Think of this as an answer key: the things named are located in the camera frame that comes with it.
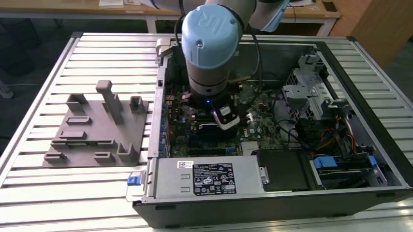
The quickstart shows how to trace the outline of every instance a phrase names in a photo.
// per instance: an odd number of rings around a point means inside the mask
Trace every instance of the metal bracket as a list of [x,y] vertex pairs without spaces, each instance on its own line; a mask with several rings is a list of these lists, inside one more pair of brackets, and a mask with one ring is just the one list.
[[167,54],[172,52],[171,50],[171,41],[167,38],[161,38],[156,40],[156,56],[159,58],[164,57]]
[[324,104],[327,105],[328,108],[336,108],[338,109],[338,108],[344,107],[348,103],[344,99],[339,99],[339,100],[326,99]]

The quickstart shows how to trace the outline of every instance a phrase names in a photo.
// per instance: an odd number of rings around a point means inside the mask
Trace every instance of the red wire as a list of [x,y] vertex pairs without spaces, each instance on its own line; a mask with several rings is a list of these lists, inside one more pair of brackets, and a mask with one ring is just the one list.
[[352,146],[352,150],[355,150],[356,148],[355,138],[351,134],[346,134],[346,135],[351,137],[351,146]]
[[334,129],[332,128],[328,128],[328,129],[324,129],[320,133],[320,142],[323,141],[323,134],[327,132],[327,131],[332,131]]

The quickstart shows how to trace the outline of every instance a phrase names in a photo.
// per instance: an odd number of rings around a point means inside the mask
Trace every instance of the floor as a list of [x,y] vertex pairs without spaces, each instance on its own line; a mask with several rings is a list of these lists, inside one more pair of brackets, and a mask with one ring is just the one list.
[[[50,19],[32,20],[37,35],[42,41],[36,48],[28,49],[28,55],[34,62],[34,70],[26,75],[10,77],[0,69],[0,77],[10,86],[14,97],[10,100],[0,98],[0,154],[5,149],[25,112],[36,97],[41,84],[54,65],[64,45],[73,31],[86,32],[133,32],[147,33],[145,23],[136,20],[64,20],[62,27],[57,27]],[[173,23],[157,22],[159,33],[172,33]],[[6,40],[4,31],[0,29],[0,44]],[[385,71],[409,99],[413,101],[413,42],[407,42]]]

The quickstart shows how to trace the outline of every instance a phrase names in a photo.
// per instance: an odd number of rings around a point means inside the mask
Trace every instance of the wooden table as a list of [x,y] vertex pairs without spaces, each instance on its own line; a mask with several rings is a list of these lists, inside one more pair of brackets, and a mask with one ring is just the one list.
[[[124,8],[98,9],[98,0],[0,0],[0,17],[52,19],[143,19],[148,32],[156,33],[156,20],[176,20],[179,13],[157,10],[145,5],[125,5]],[[338,12],[326,11],[320,0],[304,7],[284,12],[283,23],[322,24],[318,36],[327,36]]]

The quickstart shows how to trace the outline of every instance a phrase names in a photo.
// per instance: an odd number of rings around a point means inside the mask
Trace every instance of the vertical post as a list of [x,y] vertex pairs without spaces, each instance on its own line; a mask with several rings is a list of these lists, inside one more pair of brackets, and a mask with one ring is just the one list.
[[123,118],[121,118],[121,104],[120,100],[113,97],[113,93],[111,91],[112,83],[108,80],[98,80],[96,84],[96,91],[101,94],[106,109],[112,115],[115,124],[123,124]]

